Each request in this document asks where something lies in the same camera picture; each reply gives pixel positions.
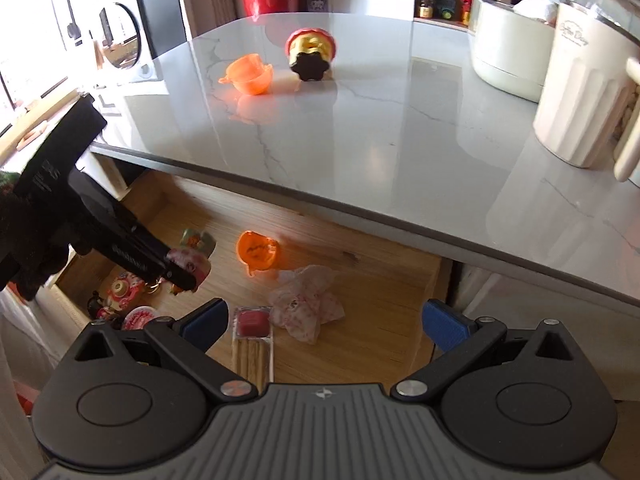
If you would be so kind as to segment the gloved left hand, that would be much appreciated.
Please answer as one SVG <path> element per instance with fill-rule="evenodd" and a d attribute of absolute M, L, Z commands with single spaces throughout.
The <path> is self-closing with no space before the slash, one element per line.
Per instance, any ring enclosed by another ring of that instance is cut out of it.
<path fill-rule="evenodd" d="M 73 230 L 67 230 L 59 240 L 48 240 L 42 234 L 43 216 L 33 214 L 29 204 L 13 193 L 19 176 L 16 172 L 1 173 L 1 246 L 18 264 L 8 281 L 10 289 L 30 301 L 51 275 L 64 269 L 71 247 L 82 256 L 92 248 Z"/>

